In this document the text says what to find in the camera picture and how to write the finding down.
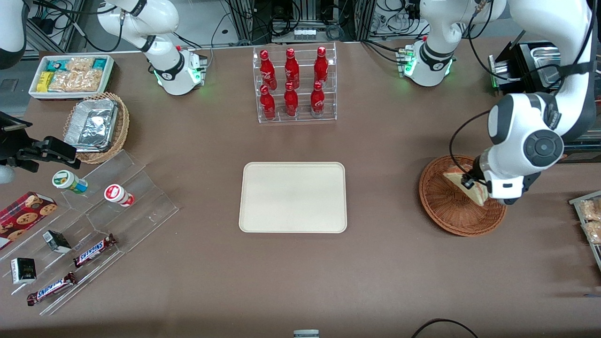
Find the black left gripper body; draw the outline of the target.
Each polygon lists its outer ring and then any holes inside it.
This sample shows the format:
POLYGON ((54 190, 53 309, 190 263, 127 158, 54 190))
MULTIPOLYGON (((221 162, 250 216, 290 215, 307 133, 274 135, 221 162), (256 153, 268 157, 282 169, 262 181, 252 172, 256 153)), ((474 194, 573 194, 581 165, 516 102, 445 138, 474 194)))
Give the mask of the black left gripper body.
POLYGON ((487 175, 485 175, 485 172, 487 172, 488 170, 490 170, 488 155, 479 155, 476 158, 474 158, 471 169, 472 179, 481 184, 488 184, 489 178, 487 177, 487 175))

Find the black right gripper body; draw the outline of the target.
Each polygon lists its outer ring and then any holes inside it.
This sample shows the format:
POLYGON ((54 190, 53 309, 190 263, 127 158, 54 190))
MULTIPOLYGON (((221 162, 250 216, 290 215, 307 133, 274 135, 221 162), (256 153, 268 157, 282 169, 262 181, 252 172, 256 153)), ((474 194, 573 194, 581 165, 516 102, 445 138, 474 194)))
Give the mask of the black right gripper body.
POLYGON ((4 165, 21 167, 30 172, 37 172, 38 163, 25 161, 41 160, 45 143, 29 137, 26 128, 33 124, 0 113, 0 160, 4 165))

